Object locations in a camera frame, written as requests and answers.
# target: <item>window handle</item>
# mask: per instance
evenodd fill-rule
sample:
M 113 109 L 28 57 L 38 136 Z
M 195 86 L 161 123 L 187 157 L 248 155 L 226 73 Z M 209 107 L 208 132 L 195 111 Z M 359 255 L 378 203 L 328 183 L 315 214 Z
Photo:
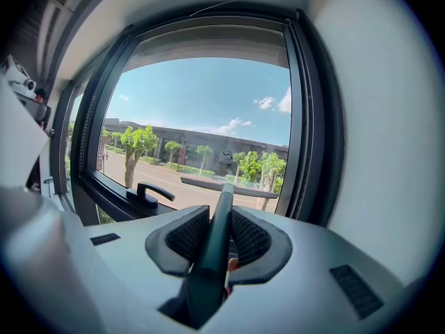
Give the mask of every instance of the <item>window handle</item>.
M 149 208 L 156 208 L 158 206 L 158 200 L 155 197 L 149 196 L 145 194 L 145 190 L 150 189 L 151 191 L 155 191 L 163 197 L 166 197 L 168 200 L 175 200 L 175 195 L 162 189 L 159 186 L 156 186 L 151 183 L 139 182 L 136 190 L 127 189 L 127 198 L 136 200 L 139 203 L 147 205 Z

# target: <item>bush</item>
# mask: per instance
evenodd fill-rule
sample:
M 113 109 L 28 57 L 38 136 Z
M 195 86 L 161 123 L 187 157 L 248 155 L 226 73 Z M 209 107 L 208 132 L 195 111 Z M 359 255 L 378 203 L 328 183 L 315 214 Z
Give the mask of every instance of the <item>bush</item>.
M 147 162 L 148 164 L 158 164 L 158 163 L 161 162 L 160 159 L 155 159 L 155 158 L 153 158 L 153 157 L 147 157 L 147 160 L 145 160 L 144 157 L 141 157 L 141 158 L 139 159 L 139 161 L 144 161 L 144 162 Z
M 105 145 L 105 150 L 114 151 L 114 146 Z M 116 153 L 122 154 L 122 153 L 125 153 L 125 152 L 124 152 L 124 149 L 122 149 L 122 148 L 116 148 Z
M 184 166 L 183 164 L 180 164 L 179 168 L 178 168 L 178 164 L 174 164 L 173 162 L 172 162 L 171 170 L 175 170 L 177 172 L 183 172 L 183 173 L 192 173 L 194 175 L 200 174 L 199 168 L 192 167 L 192 166 Z M 206 177 L 213 177 L 215 175 L 215 173 L 212 170 L 202 170 L 201 175 L 206 176 Z
M 227 183 L 235 184 L 235 176 L 234 175 L 225 175 L 225 181 Z

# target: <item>green tree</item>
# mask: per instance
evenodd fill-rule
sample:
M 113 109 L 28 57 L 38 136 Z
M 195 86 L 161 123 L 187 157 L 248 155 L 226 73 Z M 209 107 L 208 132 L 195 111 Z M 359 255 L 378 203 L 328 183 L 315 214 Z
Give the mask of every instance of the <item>green tree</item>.
M 116 147 L 118 146 L 118 141 L 120 140 L 121 135 L 120 132 L 113 132 L 111 134 L 111 138 L 114 140 L 114 152 L 116 152 Z
M 258 154 L 256 151 L 249 151 L 240 161 L 240 168 L 243 171 L 243 180 L 246 182 L 254 182 L 261 170 L 258 163 Z
M 235 184 L 236 184 L 236 181 L 239 176 L 239 166 L 240 166 L 241 161 L 244 159 L 244 157 L 245 157 L 244 152 L 238 152 L 238 153 L 234 154 L 234 161 L 236 162 L 236 174 L 235 174 L 235 182 L 234 182 Z
M 109 130 L 105 130 L 102 128 L 102 137 L 106 139 L 105 143 L 108 143 L 108 138 L 111 136 L 111 133 Z
M 273 193 L 281 193 L 281 188 L 283 187 L 283 177 L 277 176 L 275 178 L 275 183 L 273 184 Z
M 172 158 L 173 154 L 181 148 L 181 144 L 174 141 L 169 141 L 165 144 L 165 151 L 168 151 L 170 153 L 170 160 L 168 162 L 168 168 L 171 168 L 172 166 Z
M 283 159 L 279 159 L 275 152 L 270 154 L 263 152 L 260 163 L 261 180 L 259 182 L 259 190 L 272 192 L 277 176 L 282 175 L 286 170 L 286 162 Z M 266 210 L 268 202 L 268 198 L 259 198 L 257 200 L 257 209 Z
M 202 174 L 202 169 L 204 168 L 204 162 L 206 161 L 206 156 L 211 154 L 211 148 L 208 145 L 200 145 L 196 149 L 197 154 L 202 154 L 202 163 L 200 169 L 200 175 Z
M 153 128 L 148 125 L 145 129 L 133 130 L 128 127 L 121 136 L 125 150 L 125 186 L 133 187 L 134 168 L 142 156 L 142 153 L 153 150 L 158 143 L 158 137 L 153 134 Z
M 68 124 L 68 135 L 72 135 L 72 132 L 74 131 L 74 123 L 70 122 Z

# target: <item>building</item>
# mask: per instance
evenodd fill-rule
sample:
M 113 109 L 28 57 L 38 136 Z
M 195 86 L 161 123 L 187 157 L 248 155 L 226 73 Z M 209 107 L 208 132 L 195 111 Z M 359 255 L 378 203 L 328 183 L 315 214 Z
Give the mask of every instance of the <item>building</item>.
M 144 125 L 130 121 L 120 121 L 117 118 L 106 118 L 104 121 L 104 129 L 110 132 L 124 133 L 127 127 L 133 127 L 134 129 L 145 128 Z M 149 156 L 167 162 L 170 154 L 165 151 L 165 144 L 169 141 L 176 141 L 182 147 L 176 152 L 173 161 L 199 168 L 202 162 L 202 155 L 197 154 L 196 149 L 199 145 L 208 145 L 212 149 L 212 154 L 207 157 L 204 169 L 212 170 L 215 174 L 222 176 L 236 172 L 236 163 L 232 159 L 234 153 L 245 152 L 247 154 L 249 151 L 256 151 L 258 156 L 261 157 L 263 151 L 267 153 L 275 152 L 280 159 L 287 160 L 289 151 L 289 147 L 285 145 L 271 145 L 231 136 L 206 134 L 204 132 L 156 126 L 153 126 L 153 132 L 158 136 L 159 141 L 156 148 L 148 153 Z

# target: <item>sky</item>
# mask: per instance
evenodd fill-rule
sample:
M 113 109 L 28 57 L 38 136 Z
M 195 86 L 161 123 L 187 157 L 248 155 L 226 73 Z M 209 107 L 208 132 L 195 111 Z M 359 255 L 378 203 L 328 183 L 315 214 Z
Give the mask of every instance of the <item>sky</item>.
M 235 58 L 146 65 L 122 74 L 106 118 L 288 145 L 289 70 Z

